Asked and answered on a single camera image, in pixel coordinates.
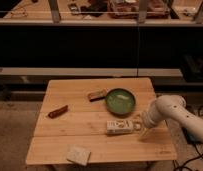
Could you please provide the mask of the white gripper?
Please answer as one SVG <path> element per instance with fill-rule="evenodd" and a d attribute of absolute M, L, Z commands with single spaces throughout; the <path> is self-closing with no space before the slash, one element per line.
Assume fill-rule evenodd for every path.
<path fill-rule="evenodd" d="M 146 127 L 142 128 L 138 139 L 143 139 L 150 131 L 149 128 L 156 127 L 159 122 L 159 113 L 155 106 L 150 106 L 147 111 L 144 111 L 142 114 L 138 113 L 133 116 L 134 121 L 143 122 L 143 125 Z"/>

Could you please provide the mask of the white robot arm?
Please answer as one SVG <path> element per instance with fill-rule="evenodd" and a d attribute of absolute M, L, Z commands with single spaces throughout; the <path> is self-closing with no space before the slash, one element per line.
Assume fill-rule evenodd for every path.
<path fill-rule="evenodd" d="M 162 95 L 148 105 L 141 115 L 142 129 L 138 139 L 143 140 L 150 129 L 166 119 L 177 121 L 203 143 L 203 119 L 186 109 L 186 101 L 180 95 Z"/>

